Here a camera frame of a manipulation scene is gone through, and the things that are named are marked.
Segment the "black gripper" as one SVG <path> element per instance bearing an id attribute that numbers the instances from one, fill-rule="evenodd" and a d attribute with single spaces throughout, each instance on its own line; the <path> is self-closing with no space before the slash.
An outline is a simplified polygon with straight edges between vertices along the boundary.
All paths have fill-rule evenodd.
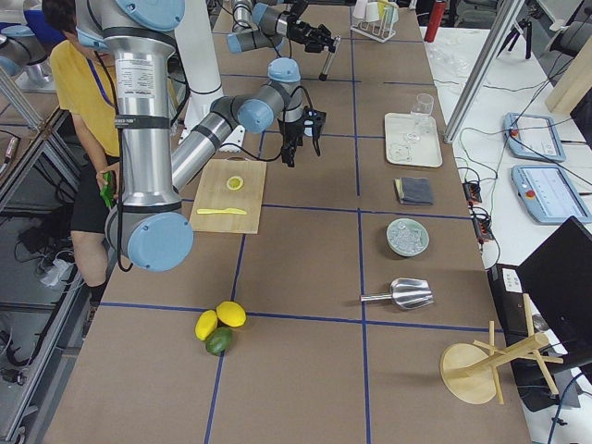
<path id="1" fill-rule="evenodd" d="M 312 54 L 320 54 L 323 51 L 334 53 L 335 46 L 340 42 L 340 37 L 333 35 L 324 24 L 319 24 L 317 28 L 314 28 L 303 21 L 289 24 L 289 39 L 301 44 L 306 53 Z"/>
<path id="2" fill-rule="evenodd" d="M 305 130 L 304 121 L 304 117 L 291 122 L 279 121 L 279 130 L 282 135 L 281 160 L 288 167 L 295 167 L 297 147 L 302 146 L 302 137 Z"/>

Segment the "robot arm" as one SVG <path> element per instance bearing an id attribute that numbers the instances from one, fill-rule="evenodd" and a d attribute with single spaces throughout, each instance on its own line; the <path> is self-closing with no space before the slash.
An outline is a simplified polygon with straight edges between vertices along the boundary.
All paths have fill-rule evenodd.
<path id="1" fill-rule="evenodd" d="M 79 1 L 83 45 L 115 60 L 115 124 L 120 141 L 118 201 L 105 235 L 117 253 L 151 271 L 167 271 L 190 253 L 193 231 L 180 212 L 180 190 L 237 127 L 267 129 L 299 95 L 296 61 L 268 67 L 256 92 L 221 92 L 216 52 L 202 1 Z M 191 92 L 190 131 L 171 143 L 167 63 L 179 55 Z"/>
<path id="2" fill-rule="evenodd" d="M 340 37 L 333 36 L 324 24 L 315 27 L 301 20 L 308 6 L 307 1 L 296 1 L 290 9 L 280 11 L 268 3 L 255 3 L 251 8 L 250 27 L 227 35 L 229 51 L 239 54 L 265 47 L 279 50 L 287 39 L 301 44 L 306 53 L 318 54 L 327 50 L 335 54 Z"/>

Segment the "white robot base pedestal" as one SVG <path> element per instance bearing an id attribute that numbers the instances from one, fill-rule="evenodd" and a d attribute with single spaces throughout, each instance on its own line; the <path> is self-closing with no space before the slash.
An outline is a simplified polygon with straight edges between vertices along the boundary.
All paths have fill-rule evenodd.
<path id="1" fill-rule="evenodd" d="M 180 60 L 191 93 L 180 136 L 182 142 L 206 117 L 211 104 L 224 95 L 206 2 L 189 0 L 184 5 L 183 18 L 175 29 Z"/>

